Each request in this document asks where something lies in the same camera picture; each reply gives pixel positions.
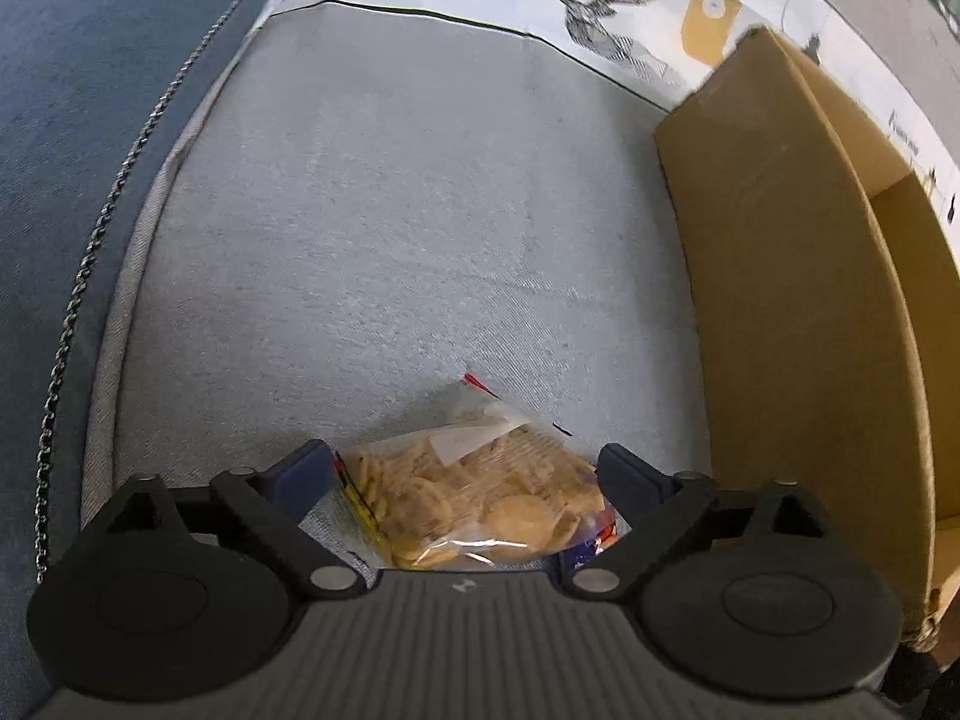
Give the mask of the open cardboard box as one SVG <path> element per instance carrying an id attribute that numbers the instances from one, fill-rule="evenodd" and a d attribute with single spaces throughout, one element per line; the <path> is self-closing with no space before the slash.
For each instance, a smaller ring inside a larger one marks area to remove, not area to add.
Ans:
<path id="1" fill-rule="evenodd" d="M 812 491 L 898 596 L 905 639 L 923 640 L 958 590 L 958 266 L 926 190 L 766 28 L 654 140 L 716 478 Z"/>

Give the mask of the grey printed sofa cover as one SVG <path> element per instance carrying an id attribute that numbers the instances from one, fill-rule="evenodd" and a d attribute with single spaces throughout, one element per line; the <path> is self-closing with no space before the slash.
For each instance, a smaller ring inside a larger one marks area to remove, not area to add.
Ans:
<path id="1" fill-rule="evenodd" d="M 324 0 L 268 0 L 296 10 Z M 958 154 L 907 78 L 866 28 L 833 0 L 337 0 L 423 10 L 540 37 L 589 65 L 675 106 L 731 54 L 740 36 L 766 26 L 825 70 L 918 174 L 935 213 L 958 227 Z"/>

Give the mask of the clear bag of crackers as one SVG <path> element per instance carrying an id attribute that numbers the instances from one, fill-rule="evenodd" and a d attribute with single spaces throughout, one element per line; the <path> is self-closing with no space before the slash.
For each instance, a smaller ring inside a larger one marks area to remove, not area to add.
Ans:
<path id="1" fill-rule="evenodd" d="M 563 575 L 622 533 L 589 445 L 467 374 L 433 424 L 334 457 L 301 523 L 364 578 L 381 569 Z"/>

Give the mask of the blue sofa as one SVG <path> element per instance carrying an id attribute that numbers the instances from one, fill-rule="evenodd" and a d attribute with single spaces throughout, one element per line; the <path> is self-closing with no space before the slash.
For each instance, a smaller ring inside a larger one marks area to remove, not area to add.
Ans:
<path id="1" fill-rule="evenodd" d="M 34 517 L 78 532 L 89 392 L 132 227 L 265 0 L 2 0 L 2 712 L 49 684 Z"/>

